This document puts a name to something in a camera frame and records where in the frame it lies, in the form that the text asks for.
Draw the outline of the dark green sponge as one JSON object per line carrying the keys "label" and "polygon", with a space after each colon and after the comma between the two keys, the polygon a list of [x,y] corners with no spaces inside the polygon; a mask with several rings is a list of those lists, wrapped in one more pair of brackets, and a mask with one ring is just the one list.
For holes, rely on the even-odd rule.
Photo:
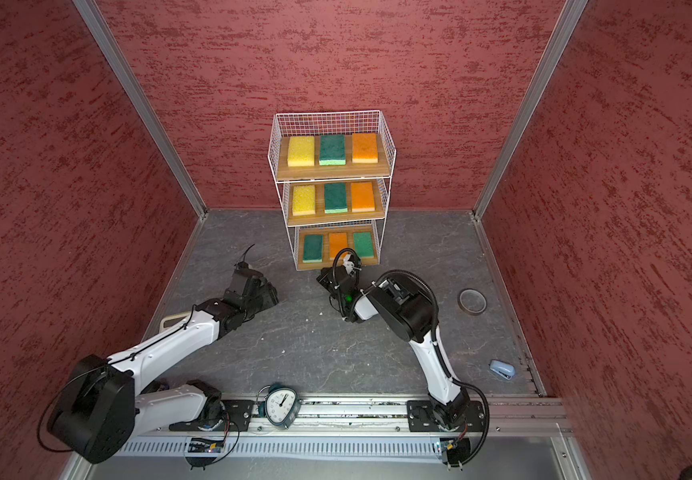
{"label": "dark green sponge", "polygon": [[323,135],[320,137],[319,164],[322,166],[343,166],[346,164],[344,135]]}
{"label": "dark green sponge", "polygon": [[324,238],[321,234],[307,234],[304,238],[302,262],[320,263],[323,261]]}
{"label": "dark green sponge", "polygon": [[325,213],[348,213],[348,199],[345,183],[328,183],[324,185]]}

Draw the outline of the orange sponge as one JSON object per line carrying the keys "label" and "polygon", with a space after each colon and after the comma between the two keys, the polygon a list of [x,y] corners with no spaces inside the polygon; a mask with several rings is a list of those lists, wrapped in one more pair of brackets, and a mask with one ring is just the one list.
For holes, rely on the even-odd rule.
{"label": "orange sponge", "polygon": [[372,181],[351,184],[351,211],[353,213],[367,213],[376,210],[373,186]]}
{"label": "orange sponge", "polygon": [[352,135],[352,161],[354,164],[376,164],[379,161],[376,133]]}
{"label": "orange sponge", "polygon": [[346,232],[333,232],[328,235],[329,259],[334,260],[338,253],[349,247],[348,234]]}

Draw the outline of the light green sponge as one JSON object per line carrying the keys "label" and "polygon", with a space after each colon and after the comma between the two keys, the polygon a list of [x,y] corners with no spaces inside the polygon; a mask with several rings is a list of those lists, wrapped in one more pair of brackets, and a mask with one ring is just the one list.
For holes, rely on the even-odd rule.
{"label": "light green sponge", "polygon": [[372,233],[368,231],[354,232],[353,249],[362,259],[374,258],[375,248]]}

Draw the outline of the yellow sponge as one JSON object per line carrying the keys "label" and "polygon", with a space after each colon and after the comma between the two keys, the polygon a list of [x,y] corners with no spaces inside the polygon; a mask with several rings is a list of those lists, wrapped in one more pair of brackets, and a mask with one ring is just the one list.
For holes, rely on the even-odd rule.
{"label": "yellow sponge", "polygon": [[316,162],[316,137],[289,138],[287,164],[290,168],[312,167]]}
{"label": "yellow sponge", "polygon": [[315,185],[297,185],[293,187],[292,215],[294,217],[311,216],[317,213],[317,193]]}

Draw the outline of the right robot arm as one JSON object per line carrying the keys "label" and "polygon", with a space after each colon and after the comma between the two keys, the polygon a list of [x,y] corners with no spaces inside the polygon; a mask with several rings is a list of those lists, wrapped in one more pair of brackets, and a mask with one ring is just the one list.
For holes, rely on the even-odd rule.
{"label": "right robot arm", "polygon": [[361,289],[358,272],[345,266],[322,269],[317,281],[344,321],[380,318],[410,345],[426,378],[435,423],[447,431],[461,427],[470,397],[443,351],[439,305],[429,285],[412,272],[394,269]]}

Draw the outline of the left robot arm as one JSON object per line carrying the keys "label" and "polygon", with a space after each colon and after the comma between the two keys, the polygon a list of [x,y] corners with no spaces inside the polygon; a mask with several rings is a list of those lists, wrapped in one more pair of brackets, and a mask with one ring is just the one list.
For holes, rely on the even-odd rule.
{"label": "left robot arm", "polygon": [[43,412],[37,432],[50,433],[92,464],[111,458],[133,437],[174,424],[228,433],[230,416],[219,389],[200,380],[160,391],[150,387],[278,302],[273,284],[239,262],[223,296],[193,305],[178,323],[136,346],[80,360],[53,408]]}

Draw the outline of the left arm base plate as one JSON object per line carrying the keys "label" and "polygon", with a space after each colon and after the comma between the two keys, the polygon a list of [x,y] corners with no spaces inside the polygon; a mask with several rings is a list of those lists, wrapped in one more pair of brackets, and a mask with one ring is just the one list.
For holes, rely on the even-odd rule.
{"label": "left arm base plate", "polygon": [[247,432],[256,403],[253,400],[221,400],[216,403],[218,422],[215,431],[236,430]]}

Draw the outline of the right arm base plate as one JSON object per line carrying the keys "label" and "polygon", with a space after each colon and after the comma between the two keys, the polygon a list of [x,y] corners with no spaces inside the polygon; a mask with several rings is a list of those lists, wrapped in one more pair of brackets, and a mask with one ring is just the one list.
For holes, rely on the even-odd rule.
{"label": "right arm base plate", "polygon": [[461,420],[453,427],[444,427],[434,416],[430,400],[409,400],[406,402],[409,429],[419,432],[468,432],[481,433],[484,431],[486,415],[481,401],[471,401]]}

